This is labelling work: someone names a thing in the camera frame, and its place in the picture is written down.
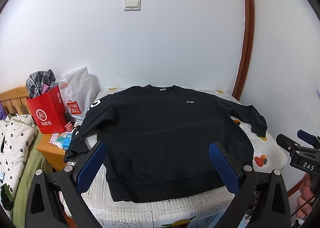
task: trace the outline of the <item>silver screw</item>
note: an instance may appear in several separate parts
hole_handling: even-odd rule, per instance
[[[64,167],[65,172],[70,172],[72,170],[72,165],[67,165]]]
[[[252,167],[250,167],[249,165],[245,165],[245,166],[243,167],[243,169],[244,169],[245,171],[247,171],[247,172],[252,171]]]
[[[42,169],[38,169],[37,171],[36,171],[36,175],[41,175],[42,174]]]
[[[278,170],[278,169],[275,169],[273,172],[274,172],[276,175],[281,175],[281,172],[280,172],[280,170]]]

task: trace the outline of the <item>wooden headboard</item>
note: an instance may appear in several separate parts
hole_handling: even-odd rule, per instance
[[[0,102],[8,114],[31,114],[27,97],[28,90],[23,85],[0,93]]]

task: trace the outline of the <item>black sweatshirt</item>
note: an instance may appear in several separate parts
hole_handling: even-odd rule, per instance
[[[178,86],[133,86],[92,104],[64,161],[86,154],[83,137],[96,129],[108,148],[104,164],[113,201],[199,194],[224,185],[209,158],[212,142],[252,166],[252,144],[230,115],[266,135],[266,121],[252,105]]]

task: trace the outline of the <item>light switch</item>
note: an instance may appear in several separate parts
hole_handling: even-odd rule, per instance
[[[132,0],[132,7],[138,7],[138,0]]]
[[[140,11],[141,0],[124,0],[125,11]]]
[[[125,0],[126,7],[132,7],[132,0]]]

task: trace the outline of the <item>sweatshirt sleeve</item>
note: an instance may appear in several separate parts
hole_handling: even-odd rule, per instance
[[[63,161],[68,162],[89,152],[84,137],[103,122],[113,123],[116,119],[118,105],[112,95],[107,95],[93,103],[87,111],[81,126],[73,130],[69,148],[66,150]]]
[[[243,106],[218,96],[215,96],[215,100],[229,113],[230,116],[236,117],[243,122],[250,123],[252,132],[261,135],[262,137],[266,136],[266,120],[259,114],[253,105]]]

